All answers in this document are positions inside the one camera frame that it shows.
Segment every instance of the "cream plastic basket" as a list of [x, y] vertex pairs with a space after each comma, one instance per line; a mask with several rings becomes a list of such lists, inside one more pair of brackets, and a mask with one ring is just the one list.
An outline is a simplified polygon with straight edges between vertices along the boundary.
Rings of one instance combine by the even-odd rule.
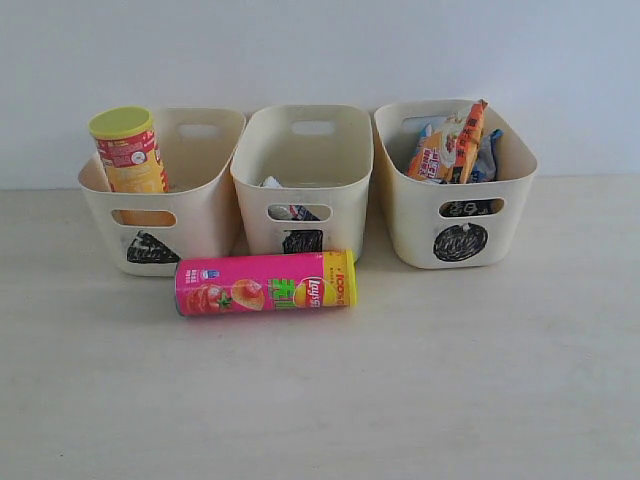
[[[358, 108], [274, 106], [255, 113], [231, 165], [251, 253], [351, 249], [358, 258], [372, 169], [371, 119]], [[284, 188], [260, 187], [268, 176]], [[319, 220], [277, 220], [269, 215], [274, 205], [302, 205]]]
[[[491, 107], [485, 111], [485, 133], [496, 128], [504, 132], [497, 143], [498, 181], [434, 185], [413, 180], [399, 170], [408, 165], [419, 131], [427, 122], [446, 117], [470, 103], [467, 100], [396, 103], [374, 114], [375, 178], [382, 210], [396, 253], [415, 267], [471, 267], [503, 259], [537, 170], [534, 155]], [[444, 205], [468, 200], [493, 200], [496, 213], [441, 215]]]
[[[78, 180], [118, 268], [169, 277], [180, 258], [229, 254], [241, 224], [229, 166], [245, 121], [242, 113], [224, 109], [154, 112], [171, 193], [113, 193], [98, 154], [91, 157]], [[175, 223], [123, 225], [120, 210], [166, 211]]]

